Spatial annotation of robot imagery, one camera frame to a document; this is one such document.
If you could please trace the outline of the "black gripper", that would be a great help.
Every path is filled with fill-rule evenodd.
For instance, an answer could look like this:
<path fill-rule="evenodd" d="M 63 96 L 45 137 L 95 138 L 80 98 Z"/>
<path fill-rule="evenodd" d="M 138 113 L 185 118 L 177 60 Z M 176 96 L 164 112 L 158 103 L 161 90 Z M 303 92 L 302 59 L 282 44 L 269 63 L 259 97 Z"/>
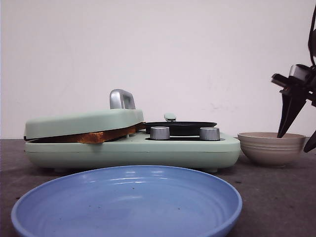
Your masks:
<path fill-rule="evenodd" d="M 282 138 L 301 109 L 306 100 L 316 106 L 316 68 L 302 64 L 292 65 L 289 76 L 281 74 L 272 75 L 272 83 L 281 86 L 282 94 L 282 113 L 278 128 L 277 138 Z M 306 142 L 303 151 L 308 153 L 316 147 L 316 135 L 313 134 Z"/>

